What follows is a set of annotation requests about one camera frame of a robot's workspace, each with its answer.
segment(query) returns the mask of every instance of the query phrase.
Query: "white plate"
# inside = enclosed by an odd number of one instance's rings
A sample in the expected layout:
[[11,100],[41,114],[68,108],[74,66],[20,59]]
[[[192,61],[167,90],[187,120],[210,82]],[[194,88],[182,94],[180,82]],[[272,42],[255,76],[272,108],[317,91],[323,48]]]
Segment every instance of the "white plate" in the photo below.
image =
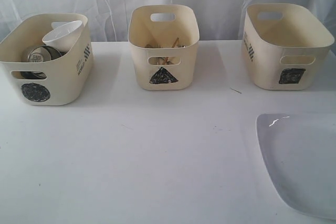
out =
[[283,201],[304,214],[336,219],[336,114],[262,114],[257,134]]

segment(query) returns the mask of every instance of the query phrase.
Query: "white tablecloth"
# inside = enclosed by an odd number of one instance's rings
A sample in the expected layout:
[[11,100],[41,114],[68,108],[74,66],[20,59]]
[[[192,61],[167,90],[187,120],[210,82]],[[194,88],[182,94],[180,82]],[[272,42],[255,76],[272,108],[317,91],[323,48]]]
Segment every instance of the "white tablecloth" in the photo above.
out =
[[334,55],[309,89],[267,91],[248,79],[240,41],[202,41],[190,87],[145,91],[126,42],[92,46],[65,106],[21,103],[0,73],[1,223],[332,223],[281,201],[255,120],[336,112]]

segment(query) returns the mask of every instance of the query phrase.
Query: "white bowl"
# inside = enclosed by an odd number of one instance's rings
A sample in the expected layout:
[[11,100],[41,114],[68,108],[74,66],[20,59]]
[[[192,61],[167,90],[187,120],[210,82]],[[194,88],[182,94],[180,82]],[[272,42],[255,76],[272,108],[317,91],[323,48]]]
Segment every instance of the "white bowl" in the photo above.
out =
[[42,41],[47,46],[55,47],[61,52],[68,52],[79,38],[83,28],[81,20],[72,21],[50,31]]

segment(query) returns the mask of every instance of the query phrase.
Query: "black triangle label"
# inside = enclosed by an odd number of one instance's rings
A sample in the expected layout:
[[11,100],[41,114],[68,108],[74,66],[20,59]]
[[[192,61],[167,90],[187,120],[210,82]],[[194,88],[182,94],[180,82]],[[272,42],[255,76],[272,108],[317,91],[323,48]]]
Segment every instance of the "black triangle label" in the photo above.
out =
[[149,81],[150,84],[168,84],[178,82],[178,80],[165,68],[160,68]]

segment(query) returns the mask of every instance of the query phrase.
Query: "black square label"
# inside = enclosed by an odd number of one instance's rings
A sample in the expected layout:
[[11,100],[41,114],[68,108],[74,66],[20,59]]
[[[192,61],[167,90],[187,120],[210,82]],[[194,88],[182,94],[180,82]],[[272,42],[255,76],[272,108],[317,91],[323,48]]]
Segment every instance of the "black square label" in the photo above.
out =
[[286,68],[281,73],[279,84],[297,84],[304,72],[304,68]]

